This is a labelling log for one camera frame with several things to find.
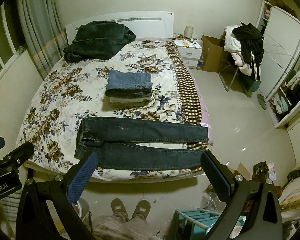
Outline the dark blue jeans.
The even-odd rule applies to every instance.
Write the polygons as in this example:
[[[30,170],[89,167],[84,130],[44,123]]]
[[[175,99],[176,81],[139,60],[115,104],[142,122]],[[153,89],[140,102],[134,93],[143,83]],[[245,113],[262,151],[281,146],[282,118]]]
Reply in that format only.
[[[209,140],[206,127],[141,119],[87,117],[81,120],[75,158],[97,154],[101,168],[114,170],[177,170],[200,166],[204,149],[149,147],[149,143],[195,144]]]

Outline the teal plastic rack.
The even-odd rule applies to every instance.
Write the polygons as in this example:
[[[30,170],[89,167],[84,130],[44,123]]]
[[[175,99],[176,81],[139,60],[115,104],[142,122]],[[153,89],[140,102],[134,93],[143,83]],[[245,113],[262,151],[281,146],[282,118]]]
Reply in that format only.
[[[204,239],[221,213],[206,209],[175,210],[173,239]]]

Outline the left grey shoe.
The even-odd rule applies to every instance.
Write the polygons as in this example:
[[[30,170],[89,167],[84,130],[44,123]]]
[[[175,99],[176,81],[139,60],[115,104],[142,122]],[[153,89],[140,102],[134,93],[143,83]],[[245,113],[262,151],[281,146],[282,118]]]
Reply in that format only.
[[[115,198],[112,200],[111,209],[113,214],[117,217],[121,217],[125,222],[128,220],[128,213],[121,199]]]

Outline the grey shoe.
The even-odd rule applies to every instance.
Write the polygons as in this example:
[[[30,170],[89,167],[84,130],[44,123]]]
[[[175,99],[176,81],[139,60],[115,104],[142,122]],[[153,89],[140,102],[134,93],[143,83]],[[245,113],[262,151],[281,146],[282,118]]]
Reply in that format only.
[[[146,219],[149,215],[150,210],[151,210],[150,202],[146,199],[142,199],[136,205],[132,217],[135,218],[137,216],[141,216],[142,218]]]
[[[115,198],[112,200],[111,209],[113,214],[117,217],[121,217],[125,222],[128,220],[128,213],[121,199]]]

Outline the right grey shoe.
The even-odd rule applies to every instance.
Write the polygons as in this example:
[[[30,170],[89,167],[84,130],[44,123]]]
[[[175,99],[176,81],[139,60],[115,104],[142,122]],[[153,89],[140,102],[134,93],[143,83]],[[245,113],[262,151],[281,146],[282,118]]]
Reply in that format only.
[[[137,216],[141,216],[142,218],[146,219],[149,215],[150,210],[151,210],[150,202],[146,199],[142,199],[136,205],[132,217],[135,218]]]

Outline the grey slippers on floor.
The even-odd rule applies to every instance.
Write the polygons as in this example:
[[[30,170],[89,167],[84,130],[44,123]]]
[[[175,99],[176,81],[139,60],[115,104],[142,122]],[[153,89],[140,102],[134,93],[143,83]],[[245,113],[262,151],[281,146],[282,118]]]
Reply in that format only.
[[[263,95],[257,94],[257,101],[264,110],[267,109],[267,104],[266,104],[266,101],[265,101]]]

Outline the olive folded pants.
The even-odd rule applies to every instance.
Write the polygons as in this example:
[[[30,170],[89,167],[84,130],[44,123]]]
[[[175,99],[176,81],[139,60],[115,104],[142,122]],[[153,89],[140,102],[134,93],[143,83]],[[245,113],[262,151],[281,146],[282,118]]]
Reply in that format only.
[[[151,100],[151,93],[147,95],[113,94],[105,97],[104,104],[111,108],[131,108],[145,106]]]

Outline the green striped curtain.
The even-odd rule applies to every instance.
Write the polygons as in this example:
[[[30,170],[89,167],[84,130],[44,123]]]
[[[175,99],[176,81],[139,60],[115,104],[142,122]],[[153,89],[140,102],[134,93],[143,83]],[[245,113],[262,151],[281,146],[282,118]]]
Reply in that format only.
[[[30,55],[46,78],[67,46],[55,0],[17,0],[17,8]]]

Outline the white sliding wardrobe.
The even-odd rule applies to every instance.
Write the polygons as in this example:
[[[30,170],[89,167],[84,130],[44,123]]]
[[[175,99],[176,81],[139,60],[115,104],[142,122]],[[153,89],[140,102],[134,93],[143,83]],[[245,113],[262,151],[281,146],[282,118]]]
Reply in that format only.
[[[282,0],[263,0],[257,28],[264,39],[259,89],[276,128],[300,115],[300,20]]]

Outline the dark green folded blanket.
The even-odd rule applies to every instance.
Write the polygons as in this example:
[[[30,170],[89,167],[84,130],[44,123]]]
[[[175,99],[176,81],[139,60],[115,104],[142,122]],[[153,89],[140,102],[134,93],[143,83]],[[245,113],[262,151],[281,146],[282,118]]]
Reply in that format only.
[[[64,59],[78,63],[83,60],[109,60],[136,35],[124,24],[93,21],[79,26],[71,45],[64,48]]]

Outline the plastic water bottle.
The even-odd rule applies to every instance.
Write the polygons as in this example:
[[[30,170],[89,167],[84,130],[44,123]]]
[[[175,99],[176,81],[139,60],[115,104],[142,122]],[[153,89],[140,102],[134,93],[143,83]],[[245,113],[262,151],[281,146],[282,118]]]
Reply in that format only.
[[[203,59],[203,55],[201,55],[200,59],[198,60],[198,63],[197,63],[196,68],[197,68],[198,70],[201,70],[201,69],[202,69],[202,66],[203,66],[203,63],[204,63],[204,59]]]

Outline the brown cardboard box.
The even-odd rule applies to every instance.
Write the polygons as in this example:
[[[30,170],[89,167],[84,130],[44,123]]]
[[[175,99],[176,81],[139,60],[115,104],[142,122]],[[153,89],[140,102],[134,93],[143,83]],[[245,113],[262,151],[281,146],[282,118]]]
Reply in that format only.
[[[203,65],[205,72],[219,72],[228,64],[229,52],[224,51],[224,40],[209,36],[202,36]]]

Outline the floral bed blanket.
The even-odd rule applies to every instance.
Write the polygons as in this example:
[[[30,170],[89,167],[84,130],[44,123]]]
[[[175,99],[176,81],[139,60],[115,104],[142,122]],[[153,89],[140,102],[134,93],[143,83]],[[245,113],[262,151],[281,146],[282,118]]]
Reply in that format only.
[[[111,70],[149,73],[152,97],[143,106],[112,103],[105,94]],[[177,46],[166,40],[136,40],[109,60],[59,60],[35,93],[16,144],[31,142],[28,164],[66,172],[75,158],[83,118],[107,116],[210,127],[209,114]]]

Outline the black garment on chair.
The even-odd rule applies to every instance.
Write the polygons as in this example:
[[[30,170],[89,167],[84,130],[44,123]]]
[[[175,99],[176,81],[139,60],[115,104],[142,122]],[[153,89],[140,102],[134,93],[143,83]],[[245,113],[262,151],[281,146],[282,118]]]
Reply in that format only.
[[[248,76],[260,81],[264,55],[263,38],[261,32],[251,23],[241,24],[232,31],[232,34],[241,44],[243,66],[247,67]]]

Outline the chair with clothes pile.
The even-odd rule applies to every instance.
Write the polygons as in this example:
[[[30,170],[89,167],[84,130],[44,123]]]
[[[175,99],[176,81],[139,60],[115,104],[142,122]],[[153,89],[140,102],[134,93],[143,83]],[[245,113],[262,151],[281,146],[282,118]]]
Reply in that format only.
[[[261,80],[256,81],[253,77],[248,76],[249,72],[247,71],[247,67],[243,66],[243,59],[241,55],[241,44],[239,40],[237,40],[232,31],[241,26],[241,25],[228,25],[224,29],[224,51],[230,53],[228,57],[228,64],[223,67],[219,72],[219,77],[221,78],[222,84],[225,90],[228,92],[234,83],[234,80],[237,79],[240,86],[243,89],[243,92],[246,96],[251,96],[251,94],[258,90]],[[233,77],[229,84],[226,84],[225,78],[222,75],[222,72],[228,69],[229,67],[234,67],[235,71]]]

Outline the white nightstand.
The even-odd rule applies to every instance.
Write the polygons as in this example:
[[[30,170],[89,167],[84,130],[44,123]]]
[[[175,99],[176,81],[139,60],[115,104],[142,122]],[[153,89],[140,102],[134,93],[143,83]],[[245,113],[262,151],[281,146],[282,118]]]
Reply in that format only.
[[[202,47],[197,42],[188,42],[187,40],[173,40],[173,42],[187,66],[196,68],[202,55]]]

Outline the cream table lamp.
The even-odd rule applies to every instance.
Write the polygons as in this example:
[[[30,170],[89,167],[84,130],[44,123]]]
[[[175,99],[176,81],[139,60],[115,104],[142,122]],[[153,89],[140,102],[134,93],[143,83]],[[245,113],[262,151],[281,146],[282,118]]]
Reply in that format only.
[[[184,37],[191,39],[193,35],[194,27],[187,25],[184,30]]]

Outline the white bed headboard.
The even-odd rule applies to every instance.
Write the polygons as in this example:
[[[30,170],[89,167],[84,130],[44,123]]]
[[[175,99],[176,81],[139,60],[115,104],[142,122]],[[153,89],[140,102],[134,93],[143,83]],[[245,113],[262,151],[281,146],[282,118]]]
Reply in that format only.
[[[98,15],[65,26],[68,44],[72,44],[78,28],[93,21],[124,24],[136,38],[166,38],[173,36],[174,13],[169,11],[127,11]]]

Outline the window with white frame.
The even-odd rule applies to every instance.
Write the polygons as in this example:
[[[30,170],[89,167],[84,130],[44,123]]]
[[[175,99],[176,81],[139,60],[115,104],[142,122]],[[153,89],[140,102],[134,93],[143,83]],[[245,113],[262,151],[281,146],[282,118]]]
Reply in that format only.
[[[0,6],[0,81],[27,48],[16,0]]]

